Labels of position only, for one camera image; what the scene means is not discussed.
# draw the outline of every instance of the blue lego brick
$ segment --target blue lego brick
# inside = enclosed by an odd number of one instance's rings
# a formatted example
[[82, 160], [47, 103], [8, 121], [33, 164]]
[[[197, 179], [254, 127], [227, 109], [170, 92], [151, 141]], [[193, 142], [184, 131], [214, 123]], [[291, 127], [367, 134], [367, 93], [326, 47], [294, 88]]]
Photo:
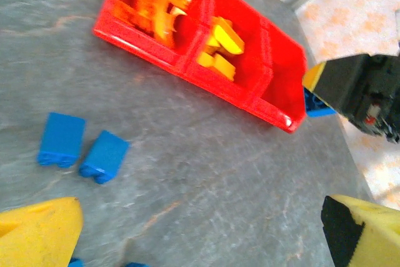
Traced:
[[79, 167], [79, 174], [93, 177], [97, 184], [104, 184], [116, 177], [129, 148], [129, 143], [108, 131], [103, 131]]
[[79, 157], [85, 120], [49, 113], [44, 127], [37, 161], [42, 166], [57, 164], [60, 168], [72, 166]]
[[129, 263], [125, 267], [150, 267], [150, 266], [146, 265], [146, 264], [140, 264], [140, 263]]
[[304, 98], [306, 100], [306, 112], [309, 117], [315, 118], [335, 113], [333, 109], [307, 89], [304, 89]]
[[83, 267], [83, 262], [80, 259], [72, 258], [68, 264], [68, 267]]

